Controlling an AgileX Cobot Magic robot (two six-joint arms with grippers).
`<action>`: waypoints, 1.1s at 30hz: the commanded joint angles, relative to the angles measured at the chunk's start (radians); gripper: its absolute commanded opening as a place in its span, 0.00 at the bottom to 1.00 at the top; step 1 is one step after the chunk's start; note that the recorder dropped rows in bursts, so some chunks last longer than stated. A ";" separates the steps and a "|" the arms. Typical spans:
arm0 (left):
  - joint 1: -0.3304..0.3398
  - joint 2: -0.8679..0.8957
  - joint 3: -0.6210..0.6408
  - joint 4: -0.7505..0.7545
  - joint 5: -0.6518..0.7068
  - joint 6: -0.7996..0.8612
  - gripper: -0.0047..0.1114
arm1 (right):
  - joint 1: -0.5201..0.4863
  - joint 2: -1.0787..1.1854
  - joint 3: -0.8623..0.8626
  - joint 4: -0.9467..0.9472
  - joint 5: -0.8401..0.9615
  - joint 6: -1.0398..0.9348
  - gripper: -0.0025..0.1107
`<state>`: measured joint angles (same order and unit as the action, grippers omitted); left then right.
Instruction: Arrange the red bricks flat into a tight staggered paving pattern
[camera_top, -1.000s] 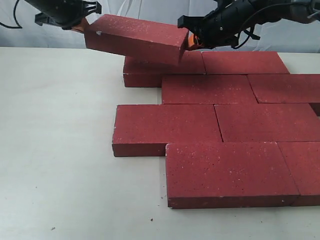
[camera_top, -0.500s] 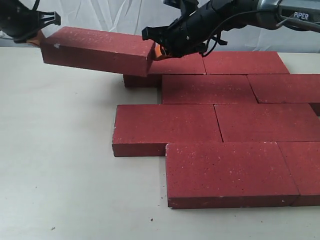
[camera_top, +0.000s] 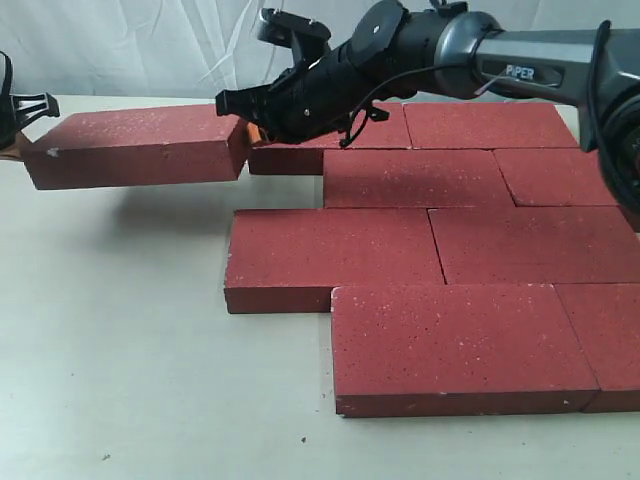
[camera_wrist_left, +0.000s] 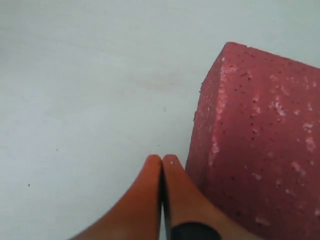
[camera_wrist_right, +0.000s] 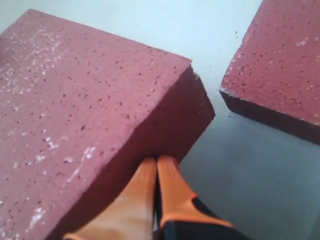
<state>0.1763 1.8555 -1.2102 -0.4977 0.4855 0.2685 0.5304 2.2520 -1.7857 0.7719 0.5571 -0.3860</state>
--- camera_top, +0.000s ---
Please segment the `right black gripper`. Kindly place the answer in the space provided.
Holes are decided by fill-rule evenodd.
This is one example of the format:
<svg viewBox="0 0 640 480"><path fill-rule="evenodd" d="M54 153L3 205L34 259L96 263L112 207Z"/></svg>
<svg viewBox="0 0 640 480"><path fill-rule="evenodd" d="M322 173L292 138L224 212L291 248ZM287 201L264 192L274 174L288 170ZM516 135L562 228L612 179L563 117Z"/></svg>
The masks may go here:
<svg viewBox="0 0 640 480"><path fill-rule="evenodd" d="M326 42L295 42L291 50L294 65L272 83L223 90L215 97L218 115L247 121L244 145L300 144L331 132L342 133L340 143L349 145L361 133L353 129L360 111L363 124L389 119L373 105L387 45L358 48L345 42L332 49Z"/></svg>

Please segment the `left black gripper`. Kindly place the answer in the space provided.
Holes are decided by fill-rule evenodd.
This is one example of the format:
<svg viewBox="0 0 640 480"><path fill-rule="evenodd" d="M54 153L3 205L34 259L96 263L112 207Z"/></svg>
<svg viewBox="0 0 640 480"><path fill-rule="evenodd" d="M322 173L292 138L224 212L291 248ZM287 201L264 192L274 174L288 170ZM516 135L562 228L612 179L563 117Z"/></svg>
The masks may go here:
<svg viewBox="0 0 640 480"><path fill-rule="evenodd" d="M22 162L28 138L21 132L43 117L60 116L58 101L49 93L37 95L1 95L0 159Z"/></svg>

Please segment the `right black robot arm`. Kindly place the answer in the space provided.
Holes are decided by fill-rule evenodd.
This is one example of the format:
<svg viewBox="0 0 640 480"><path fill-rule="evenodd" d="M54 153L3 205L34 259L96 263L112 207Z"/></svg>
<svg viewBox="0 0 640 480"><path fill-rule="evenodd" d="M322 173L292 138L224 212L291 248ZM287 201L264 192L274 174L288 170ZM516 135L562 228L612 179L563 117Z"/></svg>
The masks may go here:
<svg viewBox="0 0 640 480"><path fill-rule="evenodd" d="M596 152L613 197L639 209L639 33L603 21L594 30L504 30L464 1L421 12L374 4L337 47L322 23L279 9L260 13L261 41L287 48L293 64L273 82L224 90L219 115L253 124L266 143L300 144L339 133L351 145L365 125L388 119L390 98L430 93L474 99L491 92L576 108L579 145Z"/></svg>

